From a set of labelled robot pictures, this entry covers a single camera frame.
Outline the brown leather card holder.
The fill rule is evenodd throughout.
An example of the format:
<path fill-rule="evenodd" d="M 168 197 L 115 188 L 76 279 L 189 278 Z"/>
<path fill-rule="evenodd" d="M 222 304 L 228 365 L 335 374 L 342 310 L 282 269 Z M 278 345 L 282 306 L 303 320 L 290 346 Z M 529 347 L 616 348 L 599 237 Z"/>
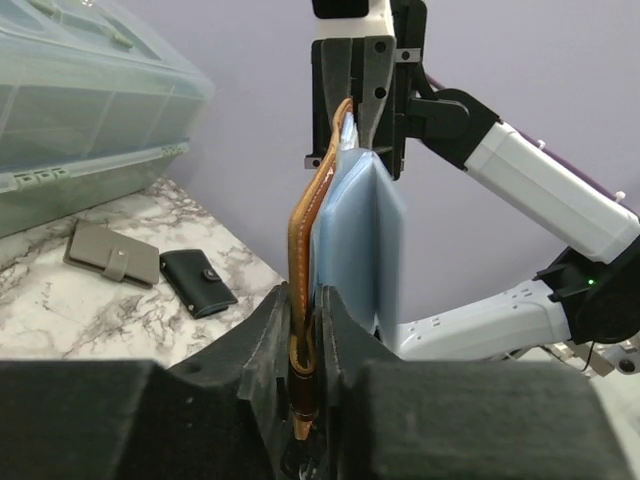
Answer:
<path fill-rule="evenodd" d="M 287 229 L 291 327 L 289 336 L 289 398 L 294 438 L 308 438 L 318 413 L 315 387 L 317 355 L 314 316 L 310 307 L 310 254 L 312 227 L 336 171 L 336 155 L 346 117 L 353 100 L 345 98 L 331 121 L 328 149 L 316 173 L 290 215 Z"/>

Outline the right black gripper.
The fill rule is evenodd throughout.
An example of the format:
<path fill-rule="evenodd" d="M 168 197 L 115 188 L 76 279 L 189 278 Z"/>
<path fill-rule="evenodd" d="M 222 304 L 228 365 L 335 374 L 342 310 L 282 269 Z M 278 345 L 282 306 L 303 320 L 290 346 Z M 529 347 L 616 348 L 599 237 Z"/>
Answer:
<path fill-rule="evenodd" d="M 404 169 L 409 124 L 408 108 L 415 96 L 415 71 L 422 66 L 427 7 L 424 1 L 392 1 L 395 37 L 367 36 L 362 43 L 360 100 L 357 126 L 360 146 L 373 149 L 374 138 L 385 108 L 394 71 L 394 164 L 398 180 Z M 354 40 L 315 40 L 312 66 L 312 150 L 305 157 L 306 168 L 318 168 L 328 151 L 332 119 L 341 102 L 351 96 L 351 61 Z"/>

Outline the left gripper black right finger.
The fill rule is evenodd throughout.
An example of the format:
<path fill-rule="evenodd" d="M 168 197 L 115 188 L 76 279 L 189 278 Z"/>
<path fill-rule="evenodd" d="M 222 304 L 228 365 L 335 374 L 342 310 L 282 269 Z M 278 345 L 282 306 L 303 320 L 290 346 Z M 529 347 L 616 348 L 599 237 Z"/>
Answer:
<path fill-rule="evenodd" d="M 319 295 L 332 479 L 629 479 L 590 382 L 551 362 L 405 362 Z"/>

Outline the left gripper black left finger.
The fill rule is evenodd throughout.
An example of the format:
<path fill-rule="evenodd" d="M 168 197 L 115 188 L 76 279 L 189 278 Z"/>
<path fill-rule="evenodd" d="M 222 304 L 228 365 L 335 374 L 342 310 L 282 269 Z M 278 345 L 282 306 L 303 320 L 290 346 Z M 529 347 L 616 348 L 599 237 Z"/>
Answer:
<path fill-rule="evenodd" d="M 198 353 L 1 365 L 5 479 L 273 479 L 286 290 Z"/>

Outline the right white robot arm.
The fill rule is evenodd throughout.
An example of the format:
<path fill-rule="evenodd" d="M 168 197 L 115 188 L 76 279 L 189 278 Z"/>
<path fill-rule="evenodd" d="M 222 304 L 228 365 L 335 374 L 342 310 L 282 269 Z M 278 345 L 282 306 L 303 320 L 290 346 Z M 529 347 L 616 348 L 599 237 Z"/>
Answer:
<path fill-rule="evenodd" d="M 635 1 L 459 1 L 464 21 L 442 46 L 465 87 L 439 82 L 425 64 L 425 1 L 318 1 L 313 45 L 317 107 L 352 96 L 347 124 L 356 161 L 321 220 L 346 218 L 366 203 L 357 243 L 378 253 L 379 293 L 372 329 L 404 359 L 485 359 L 571 341 L 615 344 L 639 329 L 639 213 L 621 195 L 527 135 L 472 96 L 485 81 L 526 94 L 542 114 L 574 113 L 570 136 L 580 163 L 622 185 L 639 184 L 639 5 Z M 404 216 L 391 186 L 408 139 L 508 204 L 504 218 L 451 185 L 429 188 L 441 219 L 427 229 L 444 246 L 427 267 L 441 293 L 463 274 L 494 286 L 500 274 L 552 245 L 561 254 L 533 278 L 486 299 L 411 323 L 399 319 Z"/>

